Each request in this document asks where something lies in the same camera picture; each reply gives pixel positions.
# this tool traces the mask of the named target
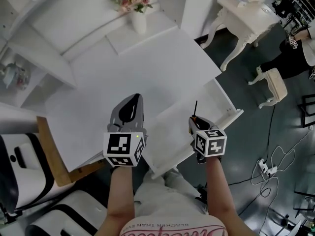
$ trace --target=white t-shirt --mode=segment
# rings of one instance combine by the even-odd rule
[[[228,236],[224,224],[210,215],[142,216],[129,221],[120,236]]]
[[[315,20],[309,24],[310,38],[302,40],[302,47],[305,60],[309,66],[315,66]]]

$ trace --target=flower vase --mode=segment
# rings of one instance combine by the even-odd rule
[[[147,19],[144,13],[132,11],[130,18],[136,33],[144,34],[147,31]]]

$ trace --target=small antenna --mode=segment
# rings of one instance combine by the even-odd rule
[[[198,103],[198,101],[196,100],[195,111],[193,112],[193,115],[192,115],[193,117],[196,116],[197,103]]]

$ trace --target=white stool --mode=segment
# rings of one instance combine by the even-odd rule
[[[261,81],[262,79],[267,80],[268,88],[274,97],[267,99],[267,102],[261,103],[259,108],[262,108],[263,106],[273,106],[286,97],[287,90],[284,81],[276,68],[270,69],[265,73],[258,74],[253,81],[248,82],[248,85],[255,84],[257,81]]]

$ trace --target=gray floor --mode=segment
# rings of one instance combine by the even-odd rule
[[[245,50],[227,66],[227,70],[217,77],[236,108],[243,109],[244,113],[226,129],[228,136],[227,148],[222,158],[223,169],[228,183],[248,179],[256,161],[267,156],[267,140],[270,118],[273,107],[258,108],[259,103],[271,96],[265,81],[248,86],[247,81],[255,77],[255,68],[261,63],[273,59],[280,53],[279,44],[284,39],[285,33],[280,25],[276,25],[271,32],[254,48],[247,45]],[[237,38],[228,31],[216,34],[211,45],[205,50],[210,58],[219,67],[227,55],[234,49]],[[276,105],[271,127],[268,165],[270,165],[271,153],[276,146],[282,146],[284,152],[288,152],[309,130],[301,128],[300,111],[297,104],[301,103],[301,96],[315,93],[315,83],[308,80],[307,72],[285,81],[288,95]],[[271,207],[283,215],[288,214],[295,220],[296,212],[293,207],[300,207],[302,197],[294,194],[294,190],[310,191],[305,180],[309,177],[305,171],[309,155],[314,154],[314,132],[296,147],[296,159],[287,171],[277,173],[279,177],[279,193]],[[273,161],[279,164],[284,155],[280,150],[276,151]],[[293,153],[283,161],[284,169],[294,158]],[[205,165],[198,165],[192,156],[178,166],[178,169],[193,186],[204,184]],[[145,173],[145,167],[137,167],[134,174],[134,187],[141,183]],[[108,170],[97,172],[97,175],[105,182],[109,182]],[[241,218],[256,232],[259,231],[267,211],[267,207],[273,200],[277,191],[277,180],[271,179],[267,185],[271,188],[271,194],[267,198],[259,197],[242,214]],[[252,186],[250,181],[231,186],[234,202],[240,212],[248,203],[259,194],[260,186]],[[274,235],[280,227],[275,226],[267,219],[263,232],[268,236]]]

